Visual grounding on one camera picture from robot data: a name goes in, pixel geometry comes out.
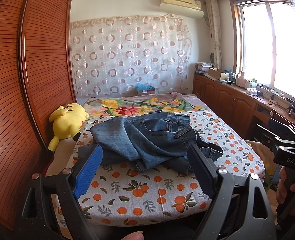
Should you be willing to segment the person's left thumb tip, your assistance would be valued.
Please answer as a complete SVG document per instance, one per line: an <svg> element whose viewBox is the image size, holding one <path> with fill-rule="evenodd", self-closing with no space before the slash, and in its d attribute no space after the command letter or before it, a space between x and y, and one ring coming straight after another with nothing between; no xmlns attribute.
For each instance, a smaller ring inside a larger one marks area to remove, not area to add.
<svg viewBox="0 0 295 240"><path fill-rule="evenodd" d="M122 240L144 240L143 231L136 231L122 238Z"/></svg>

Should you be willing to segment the person's right hand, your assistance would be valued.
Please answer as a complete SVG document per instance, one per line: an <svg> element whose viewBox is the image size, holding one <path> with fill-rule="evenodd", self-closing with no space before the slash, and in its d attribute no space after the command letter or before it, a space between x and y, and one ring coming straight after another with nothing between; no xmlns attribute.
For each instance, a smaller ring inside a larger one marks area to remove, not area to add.
<svg viewBox="0 0 295 240"><path fill-rule="evenodd" d="M276 191L276 200L279 204L283 204L287 194L292 191L295 193L295 183L291 186L287 186L286 183L289 182L288 174L285 167L282 167L279 172L279 182L278 182L278 189Z"/></svg>

